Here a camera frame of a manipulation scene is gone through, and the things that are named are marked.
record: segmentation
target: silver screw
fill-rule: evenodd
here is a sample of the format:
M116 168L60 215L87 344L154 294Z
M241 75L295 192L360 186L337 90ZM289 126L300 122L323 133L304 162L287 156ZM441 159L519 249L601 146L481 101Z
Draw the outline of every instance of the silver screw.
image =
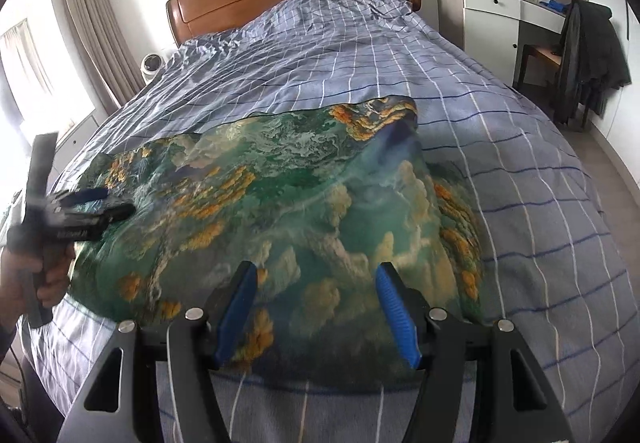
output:
M513 331L513 322L507 320L506 318L501 318L498 320L498 329L503 331L504 333L511 333Z
M123 320L118 324L118 331L120 333L131 333L136 328L136 323L133 320Z
M444 309L442 308L431 308L429 310L429 318L431 320L437 320L439 322L442 322L444 319L447 318L447 312L444 311Z
M184 314L184 317L187 320L198 320L201 319L204 315L204 311L201 308L189 308L187 313Z

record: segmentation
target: person's hand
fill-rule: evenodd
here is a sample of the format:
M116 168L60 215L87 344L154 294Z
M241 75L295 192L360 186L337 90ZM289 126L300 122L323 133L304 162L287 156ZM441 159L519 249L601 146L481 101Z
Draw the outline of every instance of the person's hand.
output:
M74 245L70 244L66 247L65 255L60 259L60 262L47 271L46 284L38 288L36 292L44 307L55 306L65 296L69 286L69 266L75 258ZM6 247L2 249L0 255L0 324L6 331L14 330L20 315L27 311L18 273L20 271L37 273L41 269L41 259L12 253Z

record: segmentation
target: bed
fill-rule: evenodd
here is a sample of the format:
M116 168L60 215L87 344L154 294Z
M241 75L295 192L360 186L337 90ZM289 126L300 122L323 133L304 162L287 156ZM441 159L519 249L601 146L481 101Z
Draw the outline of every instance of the bed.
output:
M64 171L76 185L92 161L180 133L204 133L255 112L314 110L389 96L417 106L422 156L470 188L481 226L482 320L508 317L556 392L577 442L601 441L640 376L638 311L596 190L564 137L416 13L420 0L171 0L178 51L111 116ZM71 296L26 354L67 413L115 323ZM166 366L161 422L172 441ZM417 388L359 390L251 373L212 377L234 441L401 441ZM465 442L473 370L456 441Z

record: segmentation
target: plaid bed sheet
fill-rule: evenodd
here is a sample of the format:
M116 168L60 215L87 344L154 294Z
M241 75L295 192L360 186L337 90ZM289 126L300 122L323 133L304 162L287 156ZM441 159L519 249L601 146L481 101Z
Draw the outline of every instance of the plaid bed sheet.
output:
M412 97L428 162L468 179L486 231L487 322L511 318L556 392L577 442L600 441L640 376L638 310L595 188L553 124L432 30L406 0L286 0L238 30L185 43L162 74L98 130L58 183L99 152L281 113ZM74 396L113 331L70 297L50 325L20 334L58 408ZM468 439L465 380L456 441ZM158 366L161 420L175 429ZM213 378L233 441L401 441L416 390L338 394L312 383L266 387Z

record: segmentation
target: chair leg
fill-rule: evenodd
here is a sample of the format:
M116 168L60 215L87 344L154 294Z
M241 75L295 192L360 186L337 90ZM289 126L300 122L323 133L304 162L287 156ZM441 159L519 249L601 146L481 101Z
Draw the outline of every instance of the chair leg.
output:
M529 61L529 49L525 46L522 48L522 60L520 61L520 74L516 83L516 90L520 91L524 83L524 75L527 72L527 62Z

